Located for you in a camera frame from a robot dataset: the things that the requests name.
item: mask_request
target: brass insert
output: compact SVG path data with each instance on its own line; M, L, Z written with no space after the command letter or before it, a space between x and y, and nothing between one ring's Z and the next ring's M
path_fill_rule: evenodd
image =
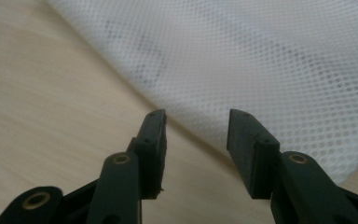
M50 200L50 194L48 192L37 192L29 196L23 203L22 208L26 210L36 209Z
M114 158L113 158L113 162L115 163L115 164L124 164L124 163L127 163L127 162L129 162L131 160L131 158L129 157L129 156L127 156L127 155L118 155L118 156L115 156Z
M293 161L295 163L299 163L299 164L307 164L308 163L307 158L300 154L292 154L289 156L289 159L291 161Z

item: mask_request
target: wood grain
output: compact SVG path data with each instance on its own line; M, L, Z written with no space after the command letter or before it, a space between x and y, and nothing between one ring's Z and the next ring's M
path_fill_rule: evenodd
M20 193L99 176L157 109L47 3L0 0L0 213ZM169 120L165 191L144 223L274 223L227 156ZM358 193L358 171L343 186Z

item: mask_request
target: white cloth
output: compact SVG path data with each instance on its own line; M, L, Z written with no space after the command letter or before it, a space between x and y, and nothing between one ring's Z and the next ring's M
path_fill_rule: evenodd
M131 85L225 150L228 112L340 182L358 166L358 0L48 0Z

